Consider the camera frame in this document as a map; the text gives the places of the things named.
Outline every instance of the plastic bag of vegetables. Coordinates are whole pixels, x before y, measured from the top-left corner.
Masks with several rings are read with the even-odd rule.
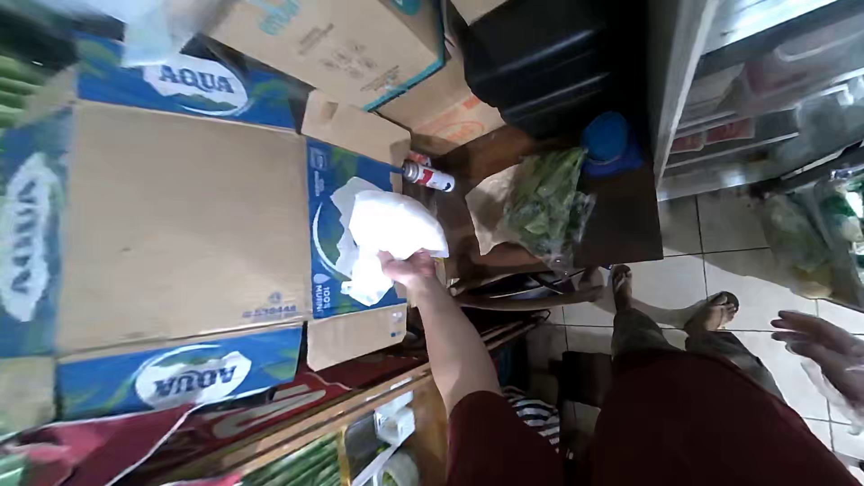
[[[593,195],[576,190],[585,150],[526,157],[504,207],[501,229],[552,270],[573,271],[573,247],[594,209]]]

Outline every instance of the aqua logo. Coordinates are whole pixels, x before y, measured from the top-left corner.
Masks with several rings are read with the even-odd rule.
[[[177,54],[161,66],[145,66],[144,80],[190,112],[231,115],[249,98],[240,79],[216,61]]]
[[[147,360],[137,372],[135,392],[154,408],[208,403],[230,395],[246,379],[251,361],[214,344],[173,349]]]
[[[156,393],[161,397],[170,394],[194,392],[196,389],[211,387],[216,384],[217,377],[222,383],[230,383],[234,376],[236,366],[230,368],[208,369],[195,371],[193,369],[184,371],[180,376],[172,376],[166,380],[156,380]]]
[[[35,153],[18,168],[6,185],[0,209],[0,300],[15,319],[33,319],[36,304],[48,286],[46,235],[51,215],[51,191],[57,177]]]

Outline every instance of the red clothing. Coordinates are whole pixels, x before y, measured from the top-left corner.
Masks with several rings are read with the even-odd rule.
[[[732,363],[645,352],[615,367],[591,484],[858,485],[792,409]],[[449,485],[563,483],[552,446],[498,395],[460,400],[449,428]]]

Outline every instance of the white tile floor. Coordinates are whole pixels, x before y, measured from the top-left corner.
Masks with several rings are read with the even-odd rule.
[[[864,315],[800,297],[783,286],[784,275],[767,248],[758,212],[745,190],[665,201],[659,211],[666,258],[630,265],[636,305],[668,328],[667,339],[682,348],[686,335],[673,328],[681,327],[707,296],[734,293],[740,311],[728,327],[771,370],[789,405],[827,446],[864,459],[864,433],[848,433],[848,421],[829,408],[810,383],[801,358],[771,339],[770,324],[778,310],[801,310],[864,338]],[[594,303],[553,310],[552,324],[533,331],[537,336],[529,346],[532,366],[544,368],[549,359],[560,359],[564,349],[608,353],[613,316],[609,292]]]

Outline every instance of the aerosol spray can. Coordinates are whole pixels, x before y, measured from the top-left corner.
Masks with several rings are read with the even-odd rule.
[[[432,169],[431,167],[408,160],[402,165],[402,177],[408,182],[415,182],[421,186],[444,192],[452,191],[453,186],[456,184],[456,181],[450,174],[445,174],[438,169]]]

